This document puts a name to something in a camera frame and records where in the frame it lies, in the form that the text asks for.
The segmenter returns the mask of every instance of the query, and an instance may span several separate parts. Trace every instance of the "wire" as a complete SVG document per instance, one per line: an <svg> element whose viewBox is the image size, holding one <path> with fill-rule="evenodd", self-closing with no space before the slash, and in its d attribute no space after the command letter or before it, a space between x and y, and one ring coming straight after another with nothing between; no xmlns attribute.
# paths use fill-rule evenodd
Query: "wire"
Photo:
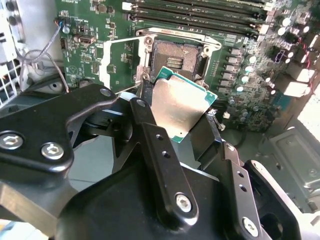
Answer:
<svg viewBox="0 0 320 240"><path fill-rule="evenodd" d="M51 45L54 43L57 35L59 34L61 29L61 26L58 25L57 30L55 31L55 33L53 34L52 38L50 39L50 41L45 45L45 47L43 48L43 50L40 51L40 54L34 58L27 58L27 56L31 53L31 51L28 51L24 56L22 56L19 51L18 51L18 56L19 58L21 58L23 61L25 61L27 64L30 63L37 63L43 56L44 54L48 51L48 49L51 47Z"/></svg>
<svg viewBox="0 0 320 240"><path fill-rule="evenodd" d="M239 143L236 144L236 145L234 145L234 147L235 147L236 149L241 148L242 145L245 143L246 139L247 139L247 129L245 128L245 129L243 129L243 131L242 131L242 135L241 135L241 139L240 139Z"/></svg>
<svg viewBox="0 0 320 240"><path fill-rule="evenodd" d="M29 53L33 53L33 52L35 52L35 53L36 53L36 52L41 52L41 50L31 50L31 51L29 51ZM49 53L46 52L45 55L50 59L50 61L52 62L53 66L54 66L55 69L57 70L57 72L58 72L58 74L59 74L59 76L60 76L60 78L61 78L61 81L62 81L62 83L63 83L63 85L64 85L65 91L66 91L67 93L69 93L69 92L70 92L69 86L68 86L68 83L67 83L67 81L66 81L66 79L65 79L65 76L64 76L64 74L62 73L61 69L59 68L59 66L57 65L57 63L54 61L54 59L51 57L51 55L50 55ZM22 65L21 65L21 73L23 73L24 68L25 68L25 64L24 64L24 62L22 62ZM19 77L20 84L22 83L22 79L23 79L23 74L20 74L20 77Z"/></svg>
<svg viewBox="0 0 320 240"><path fill-rule="evenodd" d="M17 48L15 49L18 59L20 59L20 61L22 61L21 63L21 70L20 70L20 76L19 76L19 84L20 86L22 86L22 82L23 82L23 76L24 76L24 71L25 71L25 64L35 64L37 63L44 55L46 55L50 61L52 62L52 65L56 68L58 74L61 77L61 81L63 82L65 91L67 93L69 93L69 87L67 84L67 81L65 79L65 76L63 75L61 69L59 68L59 66L57 65L57 63L54 61L54 59L51 57L51 55L49 53L47 53L48 49L51 47L51 45L53 44L53 42L55 41L57 35L60 32L60 29L62 27L61 24L58 24L57 21L54 22L58 28L55 31L55 33L53 34L52 38L50 39L50 41L45 45L45 47L43 48L43 50L30 50L28 51L24 56L17 50ZM28 55L32 54L32 53L38 53L40 52L40 54L34 58L27 58Z"/></svg>

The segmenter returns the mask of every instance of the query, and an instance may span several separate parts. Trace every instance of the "green circuit board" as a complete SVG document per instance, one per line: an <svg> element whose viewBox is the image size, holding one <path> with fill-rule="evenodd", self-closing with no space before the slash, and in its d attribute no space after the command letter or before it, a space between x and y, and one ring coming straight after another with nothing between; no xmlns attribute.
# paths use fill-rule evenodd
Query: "green circuit board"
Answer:
<svg viewBox="0 0 320 240"><path fill-rule="evenodd" d="M318 11L318 0L55 0L57 19L69 31L61 33L65 75L71 88L78 88L82 80L107 84L118 93L137 85L137 66L140 64L139 41L112 43L106 52L105 42L137 36L137 31L157 28L208 36L220 44L220 49L204 57L205 44L190 37L156 34L150 51L149 73L151 80L157 76L157 59L160 47L176 51L195 52L195 64L184 73L189 79L218 95L230 113L224 119L227 127L238 128L245 124L250 131L264 132L274 120L274 113L285 110L291 98L281 92L271 94L270 82L263 76L276 80L288 64L272 60L272 49L290 49L296 53L301 47L287 44L279 36L284 18L290 18L286 33L294 24L311 25L316 20L312 12ZM109 55L106 67L109 82L101 78L104 55ZM166 63L183 71L187 57L169 56Z"/></svg>

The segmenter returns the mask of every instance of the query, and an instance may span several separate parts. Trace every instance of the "silver metal plate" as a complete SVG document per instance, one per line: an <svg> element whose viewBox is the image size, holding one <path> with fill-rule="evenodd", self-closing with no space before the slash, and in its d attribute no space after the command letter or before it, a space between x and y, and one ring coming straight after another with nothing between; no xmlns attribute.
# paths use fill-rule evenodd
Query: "silver metal plate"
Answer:
<svg viewBox="0 0 320 240"><path fill-rule="evenodd" d="M170 138L184 138L210 107L207 93L182 79L171 76L157 80L153 89L152 112L158 126Z"/></svg>

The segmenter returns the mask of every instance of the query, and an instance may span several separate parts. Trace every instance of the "screw hole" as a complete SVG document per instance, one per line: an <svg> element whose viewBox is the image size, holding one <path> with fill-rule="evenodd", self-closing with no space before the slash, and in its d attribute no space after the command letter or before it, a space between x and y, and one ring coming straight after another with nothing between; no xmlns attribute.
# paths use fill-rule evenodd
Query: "screw hole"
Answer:
<svg viewBox="0 0 320 240"><path fill-rule="evenodd" d="M245 177L245 176L242 174L242 172L237 171L237 173L238 173L238 175L239 175L240 177L242 177L242 178L244 178L244 177Z"/></svg>
<svg viewBox="0 0 320 240"><path fill-rule="evenodd" d="M165 158L169 159L170 158L170 154L167 151L163 151L162 152L162 156L164 156Z"/></svg>
<svg viewBox="0 0 320 240"><path fill-rule="evenodd" d="M137 102L141 107L145 107L145 106L146 106L145 102L142 101L142 100L140 100L140 99L138 99L136 102Z"/></svg>
<svg viewBox="0 0 320 240"><path fill-rule="evenodd" d="M160 134L157 134L156 138L159 139L159 140L163 140L164 139Z"/></svg>
<svg viewBox="0 0 320 240"><path fill-rule="evenodd" d="M242 191L247 192L247 189L246 189L245 186L243 186L243 185L240 184L239 187L241 188Z"/></svg>
<svg viewBox="0 0 320 240"><path fill-rule="evenodd" d="M105 88L101 88L101 89L100 89L100 93L101 93L102 95L105 95L106 97L110 97L110 96L111 96L110 91L107 90L107 89L105 89Z"/></svg>

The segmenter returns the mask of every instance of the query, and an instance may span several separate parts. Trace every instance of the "motherboard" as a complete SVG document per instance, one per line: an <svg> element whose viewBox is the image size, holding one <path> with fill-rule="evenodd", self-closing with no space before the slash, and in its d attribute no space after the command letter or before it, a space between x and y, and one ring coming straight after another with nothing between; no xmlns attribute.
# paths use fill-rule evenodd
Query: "motherboard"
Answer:
<svg viewBox="0 0 320 240"><path fill-rule="evenodd" d="M265 132L317 73L319 0L55 0L71 88L119 93L162 67L218 95L227 128Z"/></svg>

